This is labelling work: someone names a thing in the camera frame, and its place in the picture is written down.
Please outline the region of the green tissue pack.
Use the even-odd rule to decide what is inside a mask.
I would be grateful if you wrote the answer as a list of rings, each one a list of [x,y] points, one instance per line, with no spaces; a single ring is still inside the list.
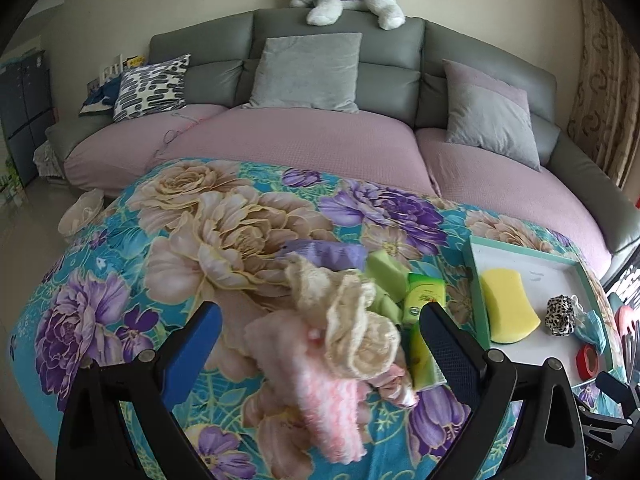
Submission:
[[[418,323],[413,324],[409,330],[408,365],[413,389],[416,391],[433,389],[446,382],[444,374],[422,337]]]
[[[402,302],[401,323],[410,326],[418,322],[422,307],[430,302],[446,306],[445,281],[424,274],[409,273],[407,293]]]

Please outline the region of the pink white patterned cloth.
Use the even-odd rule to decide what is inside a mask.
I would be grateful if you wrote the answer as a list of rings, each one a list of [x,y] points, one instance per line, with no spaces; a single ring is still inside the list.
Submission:
[[[404,366],[392,364],[386,372],[368,380],[382,398],[396,408],[414,408],[419,402],[412,379]]]

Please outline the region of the fluffy pink towel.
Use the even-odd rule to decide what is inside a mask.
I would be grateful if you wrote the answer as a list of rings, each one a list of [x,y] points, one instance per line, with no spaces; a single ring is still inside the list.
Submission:
[[[367,454],[363,404],[370,389],[330,370],[320,330],[299,313],[281,310],[248,323],[244,340],[277,398],[299,411],[328,462],[348,465]]]

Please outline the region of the cream lace cloth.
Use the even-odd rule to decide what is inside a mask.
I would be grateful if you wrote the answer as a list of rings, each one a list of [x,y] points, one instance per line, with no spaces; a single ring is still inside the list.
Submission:
[[[284,261],[297,312],[323,334],[329,369],[359,380],[386,373],[395,362],[400,333],[392,320],[370,310],[375,284],[354,269],[332,271],[295,252]]]

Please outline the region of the red tape roll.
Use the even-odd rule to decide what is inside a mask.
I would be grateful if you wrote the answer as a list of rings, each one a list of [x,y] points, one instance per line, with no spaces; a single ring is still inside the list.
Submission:
[[[575,362],[578,376],[583,382],[595,378],[599,373],[599,356],[591,344],[584,344],[578,350]]]

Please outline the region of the smartphone on stand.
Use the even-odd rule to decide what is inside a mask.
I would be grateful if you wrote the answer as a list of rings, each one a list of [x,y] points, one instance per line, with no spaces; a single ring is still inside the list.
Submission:
[[[625,363],[626,378],[629,385],[635,385],[639,381],[639,373],[636,371],[636,361],[639,348],[639,322],[631,321],[622,336],[623,358]]]

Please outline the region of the light blue face mask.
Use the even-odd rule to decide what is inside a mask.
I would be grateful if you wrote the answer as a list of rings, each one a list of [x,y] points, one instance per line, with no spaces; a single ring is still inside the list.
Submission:
[[[606,336],[600,316],[595,310],[585,310],[576,295],[570,296],[570,304],[574,312],[576,337],[596,350],[598,356],[602,356],[606,348]]]

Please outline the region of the red plastic stool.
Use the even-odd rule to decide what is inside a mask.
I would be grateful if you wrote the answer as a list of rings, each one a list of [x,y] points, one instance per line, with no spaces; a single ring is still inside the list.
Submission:
[[[626,327],[631,321],[639,322],[639,310],[623,304],[615,312],[615,323],[620,336],[626,332]]]

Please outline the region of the leopard print scrunchie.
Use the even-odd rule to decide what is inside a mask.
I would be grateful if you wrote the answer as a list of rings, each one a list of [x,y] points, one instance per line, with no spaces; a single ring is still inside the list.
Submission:
[[[576,316],[572,298],[565,295],[552,297],[547,302],[544,326],[555,337],[570,336],[574,333]]]

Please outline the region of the yellow green sponge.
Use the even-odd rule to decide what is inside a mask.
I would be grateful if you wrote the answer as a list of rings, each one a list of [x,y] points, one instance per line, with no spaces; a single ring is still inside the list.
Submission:
[[[538,328],[540,318],[526,296],[518,271],[503,268],[486,270],[480,276],[480,287],[492,342],[516,344]]]

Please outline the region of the floral blue tablecloth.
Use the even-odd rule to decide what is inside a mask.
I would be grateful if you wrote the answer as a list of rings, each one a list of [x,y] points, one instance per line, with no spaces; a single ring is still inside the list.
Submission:
[[[421,392],[411,410],[371,392],[363,458],[330,463],[294,408],[273,399],[244,327],[291,303],[277,262],[284,244],[333,240],[442,278],[449,312],[476,332],[462,256],[472,236],[582,258],[573,234],[389,185],[257,162],[171,162],[128,186],[43,277],[12,330],[13,374],[56,439],[82,358],[127,363],[212,300],[224,329],[175,416],[216,478],[422,479],[469,415],[449,388]]]

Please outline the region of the light green cloth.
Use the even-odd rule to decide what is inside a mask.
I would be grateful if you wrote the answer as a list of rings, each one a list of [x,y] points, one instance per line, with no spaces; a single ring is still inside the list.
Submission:
[[[408,292],[409,269],[384,249],[370,252],[364,275],[375,284],[375,298],[369,310],[389,318],[395,325],[402,322],[402,303]]]

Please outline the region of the purple wipes packet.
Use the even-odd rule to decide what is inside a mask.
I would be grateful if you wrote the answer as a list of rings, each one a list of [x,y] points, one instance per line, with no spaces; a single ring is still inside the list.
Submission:
[[[368,256],[367,248],[359,244],[330,240],[290,240],[280,249],[279,257],[297,254],[315,266],[332,271],[357,269],[362,271]]]

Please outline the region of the pink sofa seat cover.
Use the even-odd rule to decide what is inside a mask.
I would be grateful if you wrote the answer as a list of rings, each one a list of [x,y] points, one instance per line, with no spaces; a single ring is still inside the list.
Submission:
[[[574,242],[597,276],[613,261],[596,219],[550,170],[448,143],[445,131],[412,131],[370,112],[191,104],[122,122],[107,114],[65,119],[47,136],[72,185],[111,196],[175,158],[265,162],[388,184],[535,222]]]

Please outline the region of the brown patterned curtain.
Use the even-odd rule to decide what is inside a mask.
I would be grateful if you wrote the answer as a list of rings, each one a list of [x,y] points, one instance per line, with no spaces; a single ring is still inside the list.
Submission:
[[[639,55],[602,0],[582,3],[582,60],[567,132],[639,201]]]

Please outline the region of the grey pink cushion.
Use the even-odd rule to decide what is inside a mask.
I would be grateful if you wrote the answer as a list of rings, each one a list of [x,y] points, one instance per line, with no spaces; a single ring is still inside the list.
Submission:
[[[482,148],[533,170],[540,159],[527,92],[464,64],[446,60],[446,141]]]

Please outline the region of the dark cabinet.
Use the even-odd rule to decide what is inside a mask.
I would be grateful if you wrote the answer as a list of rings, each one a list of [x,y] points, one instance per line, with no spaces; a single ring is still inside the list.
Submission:
[[[38,177],[35,150],[47,141],[46,130],[54,122],[44,51],[34,51],[2,66],[1,127],[22,185]]]

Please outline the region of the blue cushion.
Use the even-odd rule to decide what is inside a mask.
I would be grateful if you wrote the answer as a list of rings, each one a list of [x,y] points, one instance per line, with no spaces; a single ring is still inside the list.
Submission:
[[[116,77],[104,82],[93,91],[82,103],[79,116],[113,113],[115,102],[119,96],[122,78]]]

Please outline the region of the leopard spot white cushion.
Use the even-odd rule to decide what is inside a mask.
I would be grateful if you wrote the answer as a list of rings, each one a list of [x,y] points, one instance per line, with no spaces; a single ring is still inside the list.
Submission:
[[[172,112],[186,105],[184,78],[190,54],[132,68],[122,75],[114,104],[113,122]]]

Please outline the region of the grey sofa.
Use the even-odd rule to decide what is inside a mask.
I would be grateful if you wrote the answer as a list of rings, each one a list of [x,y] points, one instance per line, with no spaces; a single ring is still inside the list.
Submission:
[[[444,26],[410,18],[386,32],[374,16],[346,12],[328,34],[362,35],[356,104],[359,112],[394,118],[412,131],[445,131],[448,119],[446,60],[471,66],[527,92],[542,168],[567,184],[586,205],[613,256],[639,244],[639,213],[623,192],[571,141],[555,122],[555,78],[545,70],[483,41]],[[317,35],[298,9],[267,9],[155,35],[149,59],[160,63],[190,54],[184,78],[186,105],[246,108],[254,73],[271,37]]]

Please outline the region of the plain grey cushion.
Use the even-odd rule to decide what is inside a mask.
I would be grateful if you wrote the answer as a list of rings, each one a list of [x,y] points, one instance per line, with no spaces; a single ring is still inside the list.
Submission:
[[[361,40],[360,32],[267,39],[246,106],[358,113]]]

